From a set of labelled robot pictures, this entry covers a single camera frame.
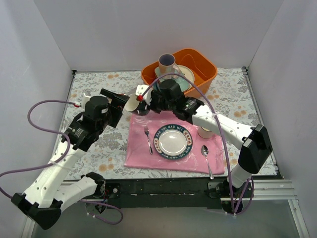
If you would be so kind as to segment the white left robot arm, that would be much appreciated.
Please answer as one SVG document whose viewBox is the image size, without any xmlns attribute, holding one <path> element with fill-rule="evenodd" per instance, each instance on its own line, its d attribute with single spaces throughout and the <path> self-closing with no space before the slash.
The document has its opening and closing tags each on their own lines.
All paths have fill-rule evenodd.
<svg viewBox="0 0 317 238">
<path fill-rule="evenodd" d="M 15 193 L 11 202 L 42 229 L 51 228 L 62 212 L 81 199 L 92 196 L 107 200 L 109 189 L 106 180 L 95 172 L 81 176 L 68 189 L 61 188 L 72 167 L 95 143 L 107 126 L 115 128 L 129 100 L 125 94 L 106 89 L 99 96 L 84 95 L 81 103 L 72 103 L 83 111 L 76 115 L 67 130 L 61 133 L 61 141 L 50 161 L 35 181 L 22 193 Z"/>
</svg>

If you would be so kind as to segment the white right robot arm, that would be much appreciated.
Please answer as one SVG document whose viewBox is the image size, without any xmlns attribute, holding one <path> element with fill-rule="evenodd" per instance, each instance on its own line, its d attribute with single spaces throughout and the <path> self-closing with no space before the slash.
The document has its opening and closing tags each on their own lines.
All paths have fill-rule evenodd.
<svg viewBox="0 0 317 238">
<path fill-rule="evenodd" d="M 258 124 L 252 127 L 216 113 L 211 105 L 186 97 L 172 79 L 164 81 L 160 90 L 153 90 L 149 85 L 139 85 L 135 95 L 151 111 L 171 111 L 178 119 L 221 136 L 223 144 L 230 142 L 240 151 L 238 164 L 229 170 L 224 184 L 224 191 L 230 197 L 241 193 L 243 183 L 260 171 L 272 153 L 272 144 L 265 126 Z"/>
</svg>

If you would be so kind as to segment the pink purple ceramic mug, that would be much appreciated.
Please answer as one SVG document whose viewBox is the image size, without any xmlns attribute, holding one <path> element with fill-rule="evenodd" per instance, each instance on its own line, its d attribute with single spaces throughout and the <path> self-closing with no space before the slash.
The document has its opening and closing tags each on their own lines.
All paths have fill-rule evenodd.
<svg viewBox="0 0 317 238">
<path fill-rule="evenodd" d="M 174 55 L 163 54 L 159 57 L 158 62 L 159 72 L 161 75 L 175 72 L 181 74 L 181 70 L 176 64 L 176 58 Z"/>
</svg>

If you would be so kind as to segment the dark green mug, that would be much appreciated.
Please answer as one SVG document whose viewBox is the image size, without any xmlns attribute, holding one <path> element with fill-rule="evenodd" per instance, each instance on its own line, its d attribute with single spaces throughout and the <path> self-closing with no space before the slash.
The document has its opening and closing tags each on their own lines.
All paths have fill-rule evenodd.
<svg viewBox="0 0 317 238">
<path fill-rule="evenodd" d="M 137 96 L 135 94 L 130 94 L 129 99 L 124 106 L 124 109 L 132 113 L 137 110 L 139 104 L 140 102 L 137 100 Z"/>
</svg>

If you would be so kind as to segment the pink bottom plate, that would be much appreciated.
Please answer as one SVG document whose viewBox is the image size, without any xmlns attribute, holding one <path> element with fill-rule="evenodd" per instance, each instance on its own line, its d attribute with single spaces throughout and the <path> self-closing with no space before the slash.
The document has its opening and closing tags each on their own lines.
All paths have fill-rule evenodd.
<svg viewBox="0 0 317 238">
<path fill-rule="evenodd" d="M 195 76 L 194 76 L 194 73 L 191 69 L 189 69 L 188 67 L 186 66 L 183 66 L 183 65 L 179 65 L 178 66 L 179 69 L 181 70 L 182 74 L 192 83 L 195 82 Z"/>
</svg>

